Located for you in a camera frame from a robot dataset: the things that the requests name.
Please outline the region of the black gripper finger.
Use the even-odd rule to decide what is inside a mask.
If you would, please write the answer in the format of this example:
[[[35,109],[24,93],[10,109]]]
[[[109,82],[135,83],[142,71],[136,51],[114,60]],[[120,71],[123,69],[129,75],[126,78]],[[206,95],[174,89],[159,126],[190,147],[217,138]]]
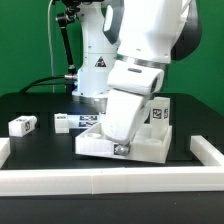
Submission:
[[[121,145],[119,144],[116,147],[116,153],[121,156],[127,156],[130,153],[130,145]]]

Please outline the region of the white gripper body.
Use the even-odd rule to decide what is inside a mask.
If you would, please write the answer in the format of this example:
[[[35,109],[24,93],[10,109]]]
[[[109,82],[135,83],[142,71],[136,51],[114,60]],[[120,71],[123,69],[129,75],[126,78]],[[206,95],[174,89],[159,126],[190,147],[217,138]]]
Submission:
[[[128,144],[149,113],[152,94],[162,87],[164,70],[117,60],[108,76],[106,116],[102,130],[107,139]]]

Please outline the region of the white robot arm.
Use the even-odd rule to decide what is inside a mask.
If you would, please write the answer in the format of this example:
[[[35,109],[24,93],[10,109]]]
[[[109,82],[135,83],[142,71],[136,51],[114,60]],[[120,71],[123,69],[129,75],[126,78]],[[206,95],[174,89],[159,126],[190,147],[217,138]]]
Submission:
[[[182,60],[198,46],[201,27],[196,0],[61,0],[65,12],[57,21],[66,26],[80,20],[90,42],[86,49],[96,67],[110,56],[103,76],[78,71],[70,44],[65,41],[74,90],[86,98],[107,92],[105,137],[126,156],[136,132],[148,117],[148,105],[163,85],[168,64]]]

